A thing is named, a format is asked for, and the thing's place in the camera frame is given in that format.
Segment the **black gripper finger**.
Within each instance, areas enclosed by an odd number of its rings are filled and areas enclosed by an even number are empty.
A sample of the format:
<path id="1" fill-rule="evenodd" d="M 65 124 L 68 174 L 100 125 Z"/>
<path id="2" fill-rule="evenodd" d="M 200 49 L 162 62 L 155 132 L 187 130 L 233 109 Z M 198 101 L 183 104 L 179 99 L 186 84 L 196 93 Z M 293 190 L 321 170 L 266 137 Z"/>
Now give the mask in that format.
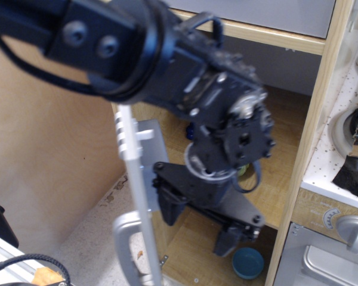
<path id="1" fill-rule="evenodd" d="M 165 223 L 173 226 L 188 203 L 187 197 L 166 182 L 156 182 L 158 203 Z"/>
<path id="2" fill-rule="evenodd" d="M 247 240 L 249 240 L 249 236 L 243 232 L 242 228 L 237 226 L 222 228 L 217 235 L 213 253 L 220 257 L 226 257 L 240 242 Z"/>

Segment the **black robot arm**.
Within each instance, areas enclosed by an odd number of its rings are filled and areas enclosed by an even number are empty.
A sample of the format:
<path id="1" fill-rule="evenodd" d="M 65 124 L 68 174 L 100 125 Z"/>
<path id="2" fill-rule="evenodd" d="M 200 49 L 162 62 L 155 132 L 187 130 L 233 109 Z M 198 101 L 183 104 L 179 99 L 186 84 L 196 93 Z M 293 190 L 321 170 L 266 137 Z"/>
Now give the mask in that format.
<path id="1" fill-rule="evenodd" d="M 190 206 L 220 223 L 218 256 L 257 239 L 264 219 L 237 171 L 260 174 L 273 121 L 254 69 L 223 49 L 214 14 L 182 20 L 161 1 L 0 1 L 0 49 L 53 85 L 192 122 L 185 163 L 153 166 L 163 220 L 173 225 Z"/>

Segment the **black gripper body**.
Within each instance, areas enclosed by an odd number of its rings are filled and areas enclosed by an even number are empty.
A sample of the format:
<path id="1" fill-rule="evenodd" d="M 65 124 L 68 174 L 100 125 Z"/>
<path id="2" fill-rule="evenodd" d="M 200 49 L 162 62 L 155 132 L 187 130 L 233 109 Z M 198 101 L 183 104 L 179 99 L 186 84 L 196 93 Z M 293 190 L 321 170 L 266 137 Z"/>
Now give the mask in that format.
<path id="1" fill-rule="evenodd" d="M 218 181 L 201 179 L 185 165 L 157 162 L 153 165 L 156 182 L 166 182 L 188 199 L 186 206 L 205 216 L 219 220 L 223 225 L 232 223 L 242 227 L 249 238 L 257 238 L 265 220 L 260 211 L 234 188 L 236 178 Z"/>

